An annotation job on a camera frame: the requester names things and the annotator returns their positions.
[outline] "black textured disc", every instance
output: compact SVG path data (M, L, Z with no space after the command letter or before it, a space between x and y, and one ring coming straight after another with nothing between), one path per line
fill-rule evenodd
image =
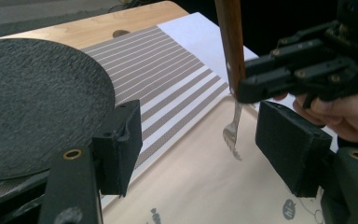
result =
M0 180L46 171L59 150L85 146L114 105L109 76L84 52L0 40Z

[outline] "black round pad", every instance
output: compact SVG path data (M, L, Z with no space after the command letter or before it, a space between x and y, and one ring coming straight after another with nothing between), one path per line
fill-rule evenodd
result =
M115 105L113 84L84 52L36 39L0 40L0 180L46 171L86 146Z

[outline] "human hand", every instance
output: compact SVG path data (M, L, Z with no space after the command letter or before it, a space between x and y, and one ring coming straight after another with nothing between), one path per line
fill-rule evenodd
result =
M358 143L358 94L331 102L317 98L308 109L302 107L305 99L306 95L298 95L293 101L298 114L315 125L326 125L344 140Z

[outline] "wooden stick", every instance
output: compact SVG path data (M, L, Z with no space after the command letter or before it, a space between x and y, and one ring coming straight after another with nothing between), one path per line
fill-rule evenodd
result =
M214 0L226 57L228 84L237 99L238 86L245 78L240 0Z

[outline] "wooden handle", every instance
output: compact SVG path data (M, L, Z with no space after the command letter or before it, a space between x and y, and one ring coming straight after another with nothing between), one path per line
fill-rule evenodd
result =
M214 0L226 57L228 84L237 99L238 86L245 78L240 0Z

